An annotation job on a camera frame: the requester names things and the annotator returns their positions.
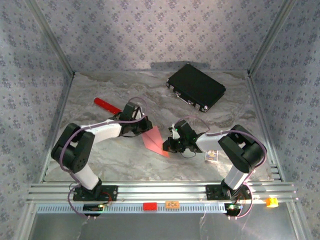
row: red object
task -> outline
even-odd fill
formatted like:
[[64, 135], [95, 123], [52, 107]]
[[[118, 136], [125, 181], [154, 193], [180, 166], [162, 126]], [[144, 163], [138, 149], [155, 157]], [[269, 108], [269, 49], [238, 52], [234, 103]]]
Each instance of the red object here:
[[96, 97], [94, 99], [94, 103], [112, 114], [118, 114], [118, 113], [122, 112], [119, 108], [111, 105], [110, 103], [107, 103], [106, 101], [102, 100], [99, 97]]
[[158, 204], [156, 202], [144, 202], [143, 211], [157, 211]]

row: patterned wallpaper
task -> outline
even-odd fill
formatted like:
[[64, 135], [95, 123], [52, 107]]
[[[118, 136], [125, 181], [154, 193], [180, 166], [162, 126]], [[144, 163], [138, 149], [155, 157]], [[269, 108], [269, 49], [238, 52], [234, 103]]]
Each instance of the patterned wallpaper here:
[[282, 4], [282, 0], [37, 1], [76, 72], [176, 69], [181, 61], [212, 70], [247, 69]]
[[320, 2], [298, 0], [254, 76], [287, 181], [320, 239]]
[[22, 0], [0, 1], [0, 239], [13, 238], [70, 78]]

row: marble surface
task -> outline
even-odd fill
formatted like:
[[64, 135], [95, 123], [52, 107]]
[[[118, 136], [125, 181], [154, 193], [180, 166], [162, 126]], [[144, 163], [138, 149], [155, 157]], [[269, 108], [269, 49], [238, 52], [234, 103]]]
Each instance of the marble surface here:
[[[122, 109], [131, 97], [143, 97], [147, 115], [158, 126], [163, 140], [170, 136], [168, 127], [179, 118], [196, 115], [210, 125], [210, 132], [227, 130], [236, 124], [243, 125], [262, 140], [262, 131], [242, 72], [206, 72], [226, 87], [224, 96], [206, 113], [196, 111], [166, 87], [173, 72], [85, 72], [75, 74], [63, 112], [58, 136], [67, 124], [94, 124], [105, 121], [111, 113], [94, 104], [102, 98]], [[206, 130], [196, 119], [188, 120], [199, 133]], [[185, 157], [193, 153], [184, 153]], [[220, 181], [229, 172], [232, 164], [223, 151], [218, 162], [205, 161], [204, 153], [193, 158], [184, 158], [170, 153], [170, 158], [161, 156], [144, 147], [141, 136], [117, 137], [95, 144], [91, 150], [89, 165], [103, 181]], [[271, 177], [269, 163], [257, 169], [252, 180]], [[45, 181], [71, 181], [54, 160], [48, 163]]]

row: red handle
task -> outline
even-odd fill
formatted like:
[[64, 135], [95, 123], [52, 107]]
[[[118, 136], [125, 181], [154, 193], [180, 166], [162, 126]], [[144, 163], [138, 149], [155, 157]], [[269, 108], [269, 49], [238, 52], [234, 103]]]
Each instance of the red handle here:
[[96, 97], [94, 99], [94, 103], [97, 104], [99, 107], [107, 110], [108, 112], [112, 113], [112, 114], [118, 114], [121, 112], [121, 110], [113, 105], [111, 105], [110, 103], [107, 103], [106, 101], [102, 100], [99, 97]]

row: yellow object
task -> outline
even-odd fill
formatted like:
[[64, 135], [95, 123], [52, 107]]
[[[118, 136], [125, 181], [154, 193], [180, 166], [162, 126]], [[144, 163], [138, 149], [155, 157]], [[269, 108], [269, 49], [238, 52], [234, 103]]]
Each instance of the yellow object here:
[[267, 208], [276, 208], [279, 207], [278, 199], [275, 197], [270, 197], [265, 200]]
[[179, 201], [165, 201], [165, 208], [166, 209], [179, 209], [180, 203], [179, 203]]

